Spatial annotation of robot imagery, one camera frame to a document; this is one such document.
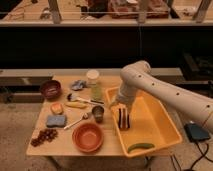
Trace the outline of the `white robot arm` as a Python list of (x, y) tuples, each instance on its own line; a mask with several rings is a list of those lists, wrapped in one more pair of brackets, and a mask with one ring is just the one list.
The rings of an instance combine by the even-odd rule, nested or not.
[(150, 75), (151, 67), (141, 60), (123, 67), (122, 83), (110, 102), (111, 106), (124, 104), (132, 110), (138, 90), (143, 90), (185, 114), (213, 134), (213, 99), (166, 83)]

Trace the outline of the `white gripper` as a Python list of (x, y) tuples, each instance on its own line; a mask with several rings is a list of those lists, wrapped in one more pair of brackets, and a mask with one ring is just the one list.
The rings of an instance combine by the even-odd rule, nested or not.
[(112, 98), (112, 101), (109, 104), (109, 107), (116, 106), (118, 104), (122, 104), (127, 108), (127, 113), (130, 114), (132, 111), (132, 106), (135, 98), (134, 97), (127, 97), (116, 95)]

